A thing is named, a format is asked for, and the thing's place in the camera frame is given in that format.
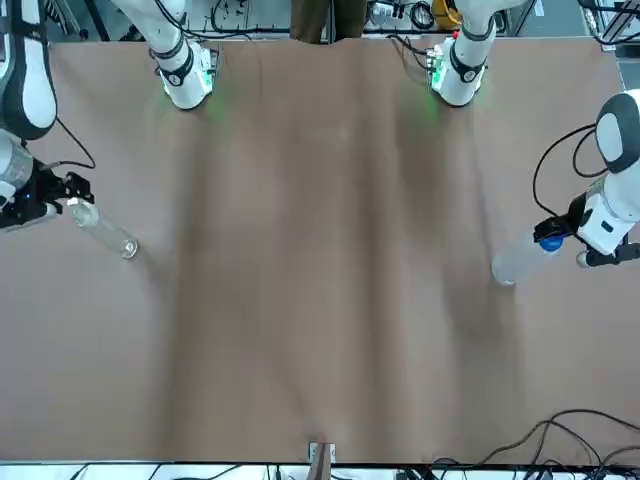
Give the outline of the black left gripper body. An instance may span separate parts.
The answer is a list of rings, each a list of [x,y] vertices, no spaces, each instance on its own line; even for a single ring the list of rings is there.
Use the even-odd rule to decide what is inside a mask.
[[[561,226],[566,235],[575,235],[585,212],[587,194],[585,192],[571,200],[565,214],[560,216]]]

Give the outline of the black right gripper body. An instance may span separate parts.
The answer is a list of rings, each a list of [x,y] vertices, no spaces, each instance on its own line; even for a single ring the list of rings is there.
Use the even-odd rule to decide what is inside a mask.
[[[27,228],[60,215],[69,197],[63,179],[49,170],[35,169],[20,188],[1,182],[1,230]]]

